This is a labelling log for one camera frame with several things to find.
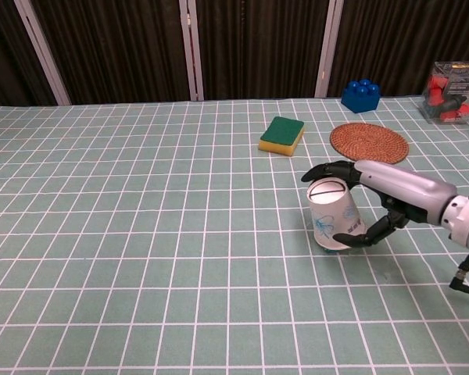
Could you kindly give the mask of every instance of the upside-down paper cup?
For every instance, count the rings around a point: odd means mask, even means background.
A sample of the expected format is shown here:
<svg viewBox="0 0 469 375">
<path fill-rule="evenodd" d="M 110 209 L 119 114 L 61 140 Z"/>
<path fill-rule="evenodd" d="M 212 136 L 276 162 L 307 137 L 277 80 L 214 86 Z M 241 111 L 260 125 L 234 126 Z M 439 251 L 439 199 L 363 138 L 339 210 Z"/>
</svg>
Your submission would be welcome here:
<svg viewBox="0 0 469 375">
<path fill-rule="evenodd" d="M 349 246 L 334 240 L 333 235 L 364 234 L 365 223 L 353 201 L 347 184 L 327 177 L 313 182 L 307 189 L 307 200 L 313 217 L 314 239 L 327 250 L 344 250 Z"/>
</svg>

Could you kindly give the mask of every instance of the clear plastic box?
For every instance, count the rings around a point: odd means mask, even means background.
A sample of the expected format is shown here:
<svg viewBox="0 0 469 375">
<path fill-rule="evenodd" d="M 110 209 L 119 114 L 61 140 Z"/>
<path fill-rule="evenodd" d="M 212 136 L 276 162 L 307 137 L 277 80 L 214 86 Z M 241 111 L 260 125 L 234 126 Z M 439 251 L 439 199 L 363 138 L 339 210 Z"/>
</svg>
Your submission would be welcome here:
<svg viewBox="0 0 469 375">
<path fill-rule="evenodd" d="M 437 123 L 469 119 L 469 62 L 435 62 L 424 89 L 421 111 Z"/>
</svg>

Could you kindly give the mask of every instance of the blue toy brick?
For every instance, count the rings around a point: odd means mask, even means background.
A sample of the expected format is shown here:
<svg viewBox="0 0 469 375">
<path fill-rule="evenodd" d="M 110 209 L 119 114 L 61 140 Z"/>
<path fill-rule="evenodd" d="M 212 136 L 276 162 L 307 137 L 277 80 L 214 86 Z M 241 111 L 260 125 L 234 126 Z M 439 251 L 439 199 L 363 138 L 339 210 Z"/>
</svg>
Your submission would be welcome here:
<svg viewBox="0 0 469 375">
<path fill-rule="evenodd" d="M 376 84 L 369 80 L 353 80 L 342 92 L 341 103 L 354 113 L 361 113 L 376 109 L 380 98 L 381 92 Z"/>
</svg>

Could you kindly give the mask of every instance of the sponge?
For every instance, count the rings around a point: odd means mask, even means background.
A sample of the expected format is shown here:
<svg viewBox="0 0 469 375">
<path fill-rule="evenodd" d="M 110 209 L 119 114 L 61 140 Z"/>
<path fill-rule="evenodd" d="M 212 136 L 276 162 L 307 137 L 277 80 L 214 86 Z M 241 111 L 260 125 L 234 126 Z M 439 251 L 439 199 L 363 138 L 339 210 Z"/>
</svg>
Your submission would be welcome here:
<svg viewBox="0 0 469 375">
<path fill-rule="evenodd" d="M 276 116 L 259 140 L 259 150 L 292 156 L 304 133 L 304 122 Z"/>
</svg>

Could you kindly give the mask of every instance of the table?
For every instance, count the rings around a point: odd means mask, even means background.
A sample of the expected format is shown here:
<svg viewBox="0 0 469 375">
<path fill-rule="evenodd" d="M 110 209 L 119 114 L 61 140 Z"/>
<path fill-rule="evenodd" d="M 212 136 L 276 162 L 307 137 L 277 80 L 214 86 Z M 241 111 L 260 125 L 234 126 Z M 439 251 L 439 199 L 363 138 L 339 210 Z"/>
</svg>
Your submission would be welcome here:
<svg viewBox="0 0 469 375">
<path fill-rule="evenodd" d="M 361 120 L 469 194 L 469 123 L 417 100 L 0 107 L 0 374 L 469 374 L 469 295 L 447 287 L 466 249 L 410 223 L 327 254 L 300 182 Z M 291 158 L 257 149 L 274 116 L 306 124 Z"/>
</svg>

